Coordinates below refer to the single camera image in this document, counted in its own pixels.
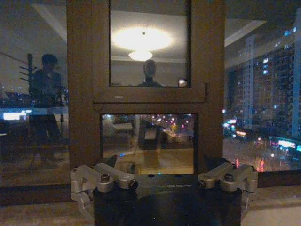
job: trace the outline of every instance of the brown window frame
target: brown window frame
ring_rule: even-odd
[[[206,73],[208,57],[202,51],[207,35],[200,9],[193,7],[197,1],[191,1],[191,26],[189,52],[189,71],[191,87],[114,87],[110,86],[110,1],[92,1],[92,42],[93,42],[93,94],[95,103],[203,103],[205,101],[205,83],[200,74]]]
[[[224,79],[224,23],[222,0],[192,1],[203,18],[201,34],[204,42],[196,47],[193,59],[202,59],[195,74],[204,86],[204,102],[191,103],[103,103],[95,99],[93,57],[92,1],[67,1],[68,87],[70,168],[81,164],[93,166],[100,160],[100,114],[103,113],[195,113],[198,115],[196,173],[206,172],[204,157],[222,157],[222,109]],[[108,62],[103,67],[108,69]],[[301,170],[259,173],[259,187],[301,184]],[[0,205],[64,202],[71,200],[70,185],[25,186],[0,188]]]

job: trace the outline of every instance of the screw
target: screw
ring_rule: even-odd
[[[101,180],[101,182],[103,182],[103,183],[109,182],[109,180],[110,180],[110,175],[104,173],[104,174],[101,175],[100,180]]]
[[[200,188],[205,188],[206,183],[205,183],[204,180],[199,180],[199,181],[198,181],[198,185],[199,185]]]
[[[129,184],[128,186],[129,186],[129,188],[131,188],[131,189],[136,189],[136,188],[138,187],[138,182],[135,181],[135,180],[131,180],[131,181],[130,181],[130,184]]]
[[[225,180],[226,181],[234,181],[234,179],[233,179],[233,175],[232,174],[230,174],[230,173],[226,173],[225,174]]]

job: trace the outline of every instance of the lit window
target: lit window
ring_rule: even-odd
[[[285,32],[284,32],[284,36],[287,36],[287,35],[290,35],[291,34],[291,32],[289,31],[289,30],[286,30]]]

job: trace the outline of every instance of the ceiling lamp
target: ceiling lamp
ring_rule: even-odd
[[[134,51],[131,52],[128,56],[136,61],[146,61],[152,58],[152,53],[149,51]]]
[[[154,28],[134,27],[112,34],[112,42],[128,50],[154,51],[166,48],[172,41],[167,32]]]

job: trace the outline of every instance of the windowsill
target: windowsill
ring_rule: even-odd
[[[301,222],[301,186],[258,188],[242,226],[288,226]]]
[[[301,186],[259,188],[242,226],[288,226],[301,221]],[[4,225],[88,226],[75,202],[7,206],[0,209]]]

